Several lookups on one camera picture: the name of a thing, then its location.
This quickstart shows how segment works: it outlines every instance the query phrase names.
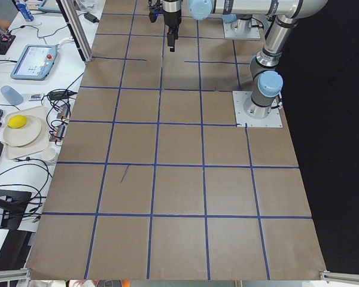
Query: white desk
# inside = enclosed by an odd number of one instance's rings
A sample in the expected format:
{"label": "white desk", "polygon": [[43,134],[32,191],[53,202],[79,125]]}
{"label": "white desk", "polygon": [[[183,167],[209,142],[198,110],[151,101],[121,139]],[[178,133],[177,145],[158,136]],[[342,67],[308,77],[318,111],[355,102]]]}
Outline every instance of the white desk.
{"label": "white desk", "polygon": [[[100,19],[102,14],[102,9],[105,4],[105,0],[98,1],[98,10],[94,14],[98,19]],[[92,46],[93,40],[95,38],[95,33],[97,30],[98,24],[93,24],[87,21],[83,16],[80,17],[81,24],[87,36],[89,44]],[[58,28],[66,26],[66,23],[61,14],[57,13],[47,13],[47,14],[37,14],[35,15],[35,20],[33,22],[26,22],[22,15],[18,13],[12,25],[11,29],[20,27],[21,25],[38,25],[39,36],[45,36],[52,34]],[[43,39],[38,39],[36,36],[36,29],[25,27],[23,29],[16,29],[12,32],[13,35],[16,35],[16,39],[14,40],[12,46],[8,50],[6,55],[0,55],[0,60],[18,60],[20,57],[24,47],[28,44],[38,44],[38,45],[56,45],[64,38],[70,36],[70,32],[68,27],[59,30],[55,35],[45,38],[45,42]],[[73,42],[69,42],[63,44],[59,48],[59,54],[56,58],[54,66],[48,75],[48,77],[44,81],[25,81],[25,80],[14,80],[10,77],[10,73],[14,68],[14,63],[5,63],[0,62],[0,88],[2,86],[8,85],[17,90],[20,94],[26,95],[31,93],[48,93],[51,90],[56,88],[67,88],[73,80],[76,79],[81,73],[84,72],[85,64],[81,60],[80,55],[78,54],[77,48]],[[77,80],[69,89],[73,91],[78,91],[80,86],[81,78]],[[0,92],[0,104],[8,104],[8,102],[4,99]],[[24,102],[21,103],[18,108],[19,109],[27,109],[34,106],[39,106],[40,102],[29,102],[27,97],[25,96]],[[49,109],[49,102],[47,100],[44,101],[44,105]],[[4,119],[5,116],[11,112],[16,111],[14,107],[11,106],[0,106],[1,109],[4,110]],[[51,112],[49,116],[49,122],[56,119],[56,112]],[[2,140],[2,131],[3,128],[0,129],[0,141]],[[50,143],[50,147],[56,148],[59,152],[60,148],[56,146],[54,143]],[[31,155],[32,158],[41,158],[41,153]],[[18,166],[22,163],[18,163],[12,160],[8,160],[5,157],[4,152],[0,158],[0,173],[14,166]],[[54,172],[54,166],[49,166],[51,174]],[[6,175],[0,177],[0,184],[29,184],[40,188],[46,179],[46,172],[35,166],[24,166],[14,171],[8,172]],[[45,188],[41,191],[42,196],[46,196],[48,193],[48,189],[50,186],[50,180]],[[12,189],[19,191],[31,191],[32,195],[35,195],[34,190],[30,190],[30,188],[26,187],[4,187],[4,189]],[[34,206],[29,205],[27,208],[27,212],[29,209],[32,209]],[[38,227],[38,223],[33,223],[32,218],[24,219],[20,224],[19,230],[27,230],[36,232]],[[0,248],[5,240],[5,236],[7,235],[8,230],[0,230]]]}

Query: yellow lemon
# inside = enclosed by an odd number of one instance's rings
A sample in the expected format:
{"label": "yellow lemon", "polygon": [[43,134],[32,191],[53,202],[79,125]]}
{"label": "yellow lemon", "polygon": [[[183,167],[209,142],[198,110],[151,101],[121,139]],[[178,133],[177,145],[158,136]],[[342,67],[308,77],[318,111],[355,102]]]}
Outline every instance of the yellow lemon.
{"label": "yellow lemon", "polygon": [[14,115],[8,120],[8,127],[12,129],[19,129],[26,124],[26,117],[23,115]]}

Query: black curtain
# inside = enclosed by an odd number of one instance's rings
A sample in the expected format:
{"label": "black curtain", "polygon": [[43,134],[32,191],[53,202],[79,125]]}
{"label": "black curtain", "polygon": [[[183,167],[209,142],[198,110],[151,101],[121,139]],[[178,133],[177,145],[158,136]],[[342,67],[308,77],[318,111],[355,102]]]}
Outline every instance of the black curtain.
{"label": "black curtain", "polygon": [[278,72],[327,269],[359,274],[359,0],[301,19]]}

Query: blue joint cap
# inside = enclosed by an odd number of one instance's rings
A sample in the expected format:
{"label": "blue joint cap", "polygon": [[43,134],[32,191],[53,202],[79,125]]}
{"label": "blue joint cap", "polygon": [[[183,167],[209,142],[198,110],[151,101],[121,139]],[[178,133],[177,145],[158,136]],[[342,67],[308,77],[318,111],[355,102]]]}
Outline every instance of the blue joint cap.
{"label": "blue joint cap", "polygon": [[221,15],[222,21],[230,24],[235,21],[237,21],[237,15],[236,14],[227,14],[227,15]]}
{"label": "blue joint cap", "polygon": [[276,97],[283,87],[283,79],[275,71],[262,73],[258,80],[258,89],[265,97]]}
{"label": "blue joint cap", "polygon": [[204,20],[211,14],[213,4],[211,0],[189,0],[189,11],[195,20]]}

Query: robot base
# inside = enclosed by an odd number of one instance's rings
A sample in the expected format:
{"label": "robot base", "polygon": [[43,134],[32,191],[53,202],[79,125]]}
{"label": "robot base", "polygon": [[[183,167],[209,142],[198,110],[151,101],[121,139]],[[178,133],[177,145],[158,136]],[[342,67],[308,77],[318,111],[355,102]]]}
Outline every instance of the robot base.
{"label": "robot base", "polygon": [[[254,19],[251,19],[251,23],[254,26],[257,25],[257,21]],[[236,32],[235,29],[232,29],[231,25],[231,23],[223,22],[223,32],[225,33],[225,39],[241,39],[251,41],[261,40],[261,35],[259,34],[259,29],[257,27],[250,28],[248,32],[246,30]]]}
{"label": "robot base", "polygon": [[271,110],[271,113],[262,120],[251,118],[244,110],[244,103],[252,94],[251,91],[233,91],[235,121],[237,127],[282,127],[281,116],[278,109]]}

